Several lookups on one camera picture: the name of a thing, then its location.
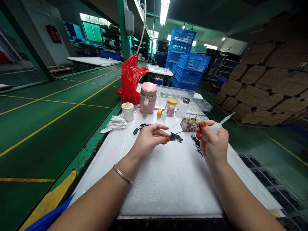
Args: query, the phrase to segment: worker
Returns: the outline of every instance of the worker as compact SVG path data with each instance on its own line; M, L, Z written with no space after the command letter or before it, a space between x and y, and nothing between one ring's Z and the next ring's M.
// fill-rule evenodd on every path
M240 230L284 230L253 196L227 161L229 134L220 128L217 135L201 121L196 128L201 150L222 206L231 223ZM143 127L133 147L106 175L77 199L49 228L53 230L108 230L124 202L130 183L142 160L159 144L167 144L165 125Z

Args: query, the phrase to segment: pallet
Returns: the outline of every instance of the pallet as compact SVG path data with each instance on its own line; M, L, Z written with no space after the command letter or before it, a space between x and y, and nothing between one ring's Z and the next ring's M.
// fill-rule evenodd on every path
M214 106L218 107L223 113L225 113L226 115L230 115L230 113L228 113L226 110L224 110L221 106L219 106L218 104L214 103ZM263 125L263 124L247 124L247 123L242 123L239 122L236 118L234 118L233 116L231 116L231 119L234 120L234 122L238 125L238 126L246 126L246 127L257 127L257 128L271 128L273 126L270 125Z

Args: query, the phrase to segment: white container lid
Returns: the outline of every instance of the white container lid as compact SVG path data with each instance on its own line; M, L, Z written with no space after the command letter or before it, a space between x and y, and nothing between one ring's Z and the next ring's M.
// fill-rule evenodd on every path
M122 110L131 110L134 108L134 105L132 103L123 103L122 104Z

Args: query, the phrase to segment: bracelet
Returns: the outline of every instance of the bracelet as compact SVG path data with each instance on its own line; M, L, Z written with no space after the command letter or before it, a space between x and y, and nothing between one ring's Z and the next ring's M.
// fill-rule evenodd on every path
M115 171L128 183L133 184L134 182L131 181L130 179L127 179L116 167L116 165L113 165L113 168L115 169Z

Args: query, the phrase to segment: table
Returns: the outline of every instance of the table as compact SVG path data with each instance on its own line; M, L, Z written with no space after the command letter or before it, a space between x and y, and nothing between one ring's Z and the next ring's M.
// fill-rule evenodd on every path
M156 70L154 65L148 64L147 68L149 69L148 71L148 82L150 82L150 77L153 74L158 74L167 77L168 79L168 84L167 86L170 85L170 79L171 77L174 77L173 73L171 71L163 72L162 70Z
M101 57L68 57L66 58L69 61L72 61L74 64L77 64L77 70L79 71L79 64L86 64L88 65L89 69L92 69L95 67L107 67L111 66L115 63L122 63L118 60L109 60L106 58Z
M135 118L125 129L110 132L76 187L70 205L127 154L137 138L133 131L140 124L165 124L169 127L167 132L182 130L180 118L173 116L161 121L156 113L155 110L144 118L135 108ZM117 219L223 217L209 170L196 151L191 134L180 133L182 143L170 141L167 145L159 145L144 159ZM254 196L268 210L276 210L283 217L282 207L230 144L227 155L229 164Z

